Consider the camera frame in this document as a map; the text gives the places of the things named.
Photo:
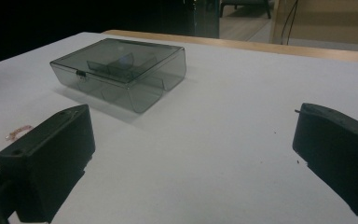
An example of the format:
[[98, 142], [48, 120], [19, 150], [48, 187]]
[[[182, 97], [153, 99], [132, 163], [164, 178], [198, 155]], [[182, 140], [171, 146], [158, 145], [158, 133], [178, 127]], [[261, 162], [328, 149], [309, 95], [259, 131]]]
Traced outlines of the clear grey plastic compartment box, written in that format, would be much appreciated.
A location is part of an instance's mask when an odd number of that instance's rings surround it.
[[57, 79], [135, 113], [143, 113], [186, 76], [183, 47], [106, 38], [50, 63]]

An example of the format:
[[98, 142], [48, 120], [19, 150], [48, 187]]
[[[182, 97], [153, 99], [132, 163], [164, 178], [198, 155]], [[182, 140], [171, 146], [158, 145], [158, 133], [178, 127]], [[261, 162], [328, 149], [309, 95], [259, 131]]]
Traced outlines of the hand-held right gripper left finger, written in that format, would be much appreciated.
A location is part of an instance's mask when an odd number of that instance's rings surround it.
[[0, 151], [0, 171], [14, 184], [19, 220], [50, 222], [94, 152], [87, 105], [54, 114]]

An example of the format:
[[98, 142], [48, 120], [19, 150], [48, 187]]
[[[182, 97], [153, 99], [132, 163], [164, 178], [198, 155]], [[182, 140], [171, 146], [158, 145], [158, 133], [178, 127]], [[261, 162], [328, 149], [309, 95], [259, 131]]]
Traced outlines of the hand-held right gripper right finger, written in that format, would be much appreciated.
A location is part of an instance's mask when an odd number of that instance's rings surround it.
[[358, 120], [310, 103], [297, 113], [293, 150], [358, 216]]

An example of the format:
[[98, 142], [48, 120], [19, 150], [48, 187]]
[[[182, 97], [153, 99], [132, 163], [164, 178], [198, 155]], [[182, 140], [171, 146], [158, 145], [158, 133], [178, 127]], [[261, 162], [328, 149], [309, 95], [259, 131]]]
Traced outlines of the dark bench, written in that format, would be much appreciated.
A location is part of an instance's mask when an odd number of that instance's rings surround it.
[[261, 5], [268, 14], [268, 18], [271, 18], [269, 0], [221, 0], [219, 8], [219, 16], [222, 17], [225, 6], [248, 6], [248, 5]]

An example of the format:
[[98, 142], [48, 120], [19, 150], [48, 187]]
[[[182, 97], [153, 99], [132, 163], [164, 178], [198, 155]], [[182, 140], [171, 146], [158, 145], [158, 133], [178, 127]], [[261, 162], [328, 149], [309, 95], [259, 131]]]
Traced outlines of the black cabinet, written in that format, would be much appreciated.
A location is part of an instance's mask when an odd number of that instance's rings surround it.
[[181, 0], [188, 33], [192, 36], [219, 37], [219, 0]]

